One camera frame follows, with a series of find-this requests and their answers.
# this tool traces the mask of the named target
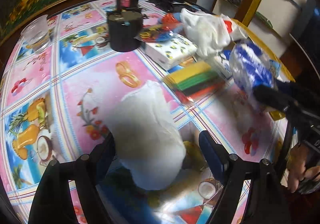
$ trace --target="table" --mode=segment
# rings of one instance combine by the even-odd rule
[[[156,24],[165,14],[145,0],[139,5],[149,17],[145,25]],[[108,33],[105,11],[114,7],[115,0],[97,0],[51,17],[52,44],[37,55],[19,39],[7,62],[0,86],[0,175],[22,222],[28,222],[32,199],[48,162],[53,158],[73,161],[90,153],[108,133],[106,115],[124,95],[147,80],[161,84],[184,141],[190,141],[190,129],[208,130],[228,152],[258,162],[272,160],[274,146],[285,133],[286,120],[275,122],[269,114],[255,113],[232,79],[223,89],[187,107],[161,82],[167,72],[142,51],[120,53],[108,43],[97,43],[98,37]],[[119,67],[125,67],[138,81],[133,84],[130,77],[121,80]],[[285,73],[280,77],[286,80]],[[175,184],[175,192],[158,194],[158,202],[174,201],[162,212],[148,197],[148,206],[161,223],[206,222],[213,205],[199,189],[201,183],[214,183],[208,169],[197,174],[188,169],[192,174],[184,173],[184,184]],[[69,185],[78,221],[86,223],[75,183]],[[182,196],[178,191],[183,185],[190,190]],[[233,223],[244,211],[248,191],[246,181]]]

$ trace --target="metal bolt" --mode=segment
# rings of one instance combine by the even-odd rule
[[[49,164],[50,164],[51,166],[54,166],[56,163],[57,163],[57,160],[56,160],[56,159],[53,159],[53,160],[51,160],[51,161],[49,162]]]
[[[89,159],[89,155],[87,155],[87,154],[81,155],[80,159],[81,159],[82,161],[86,161],[86,160]]]
[[[236,155],[236,154],[230,154],[229,155],[229,158],[232,160],[232,161],[236,161],[236,160],[238,160],[238,155]]]
[[[264,165],[269,165],[270,164],[270,161],[268,159],[266,159],[266,158],[263,158],[261,161],[262,161],[262,163]]]

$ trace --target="bottle label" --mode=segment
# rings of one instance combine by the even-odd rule
[[[121,0],[121,6],[130,7],[130,0]]]

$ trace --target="plastic cup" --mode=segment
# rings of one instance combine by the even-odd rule
[[[33,49],[36,54],[43,52],[51,43],[47,16],[46,14],[35,19],[21,32],[27,48]]]

